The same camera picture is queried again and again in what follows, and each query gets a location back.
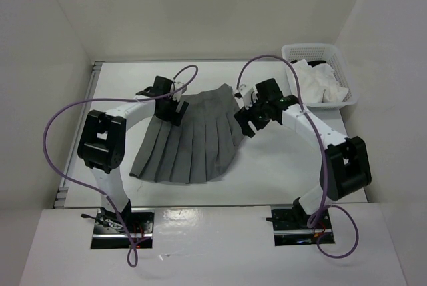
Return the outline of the grey pleated skirt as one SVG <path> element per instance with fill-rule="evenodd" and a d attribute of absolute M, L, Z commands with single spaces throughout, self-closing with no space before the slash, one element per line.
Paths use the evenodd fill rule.
<path fill-rule="evenodd" d="M 130 176 L 183 185 L 207 183 L 227 171 L 244 139 L 232 87 L 223 84 L 182 99 L 189 107 L 181 125 L 152 117 Z"/>

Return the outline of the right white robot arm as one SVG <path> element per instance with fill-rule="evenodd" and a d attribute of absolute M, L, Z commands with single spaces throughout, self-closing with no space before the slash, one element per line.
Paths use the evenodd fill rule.
<path fill-rule="evenodd" d="M 243 107 L 234 117 L 247 137 L 275 121 L 286 127 L 320 152 L 319 181 L 292 206 L 292 220 L 300 228 L 313 228 L 319 210 L 372 182 L 366 144 L 359 136 L 349 138 L 315 116 L 295 95 L 285 96 L 275 79 L 249 88 L 240 85 L 235 97 Z"/>

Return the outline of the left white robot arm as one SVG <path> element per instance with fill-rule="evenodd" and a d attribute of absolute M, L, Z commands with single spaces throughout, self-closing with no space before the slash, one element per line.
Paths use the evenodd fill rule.
<path fill-rule="evenodd" d="M 101 214 L 123 233 L 133 223 L 131 201 L 121 178 L 126 133 L 144 119 L 157 117 L 170 125 L 181 124 L 189 103 L 180 103 L 187 85 L 157 76 L 154 84 L 129 102 L 107 111 L 91 110 L 86 117 L 77 154 L 91 169 L 101 196 Z"/>

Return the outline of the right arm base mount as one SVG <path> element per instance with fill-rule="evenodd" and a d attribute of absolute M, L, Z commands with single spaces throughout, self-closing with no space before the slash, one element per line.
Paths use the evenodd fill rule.
<path fill-rule="evenodd" d="M 266 221 L 272 224 L 275 246 L 334 244 L 332 223 L 328 211 L 324 211 L 316 227 L 308 228 L 306 221 L 298 221 L 292 208 L 272 207 Z"/>

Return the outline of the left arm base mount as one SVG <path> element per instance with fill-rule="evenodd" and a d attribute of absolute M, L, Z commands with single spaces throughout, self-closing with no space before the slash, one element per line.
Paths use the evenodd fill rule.
<path fill-rule="evenodd" d="M 131 214 L 127 229 L 138 249 L 153 247 L 153 226 L 155 214 L 152 211 L 137 211 Z M 121 224 L 104 219 L 101 212 L 96 216 L 81 214 L 81 218 L 93 221 L 91 249 L 128 249 L 131 243 Z"/>

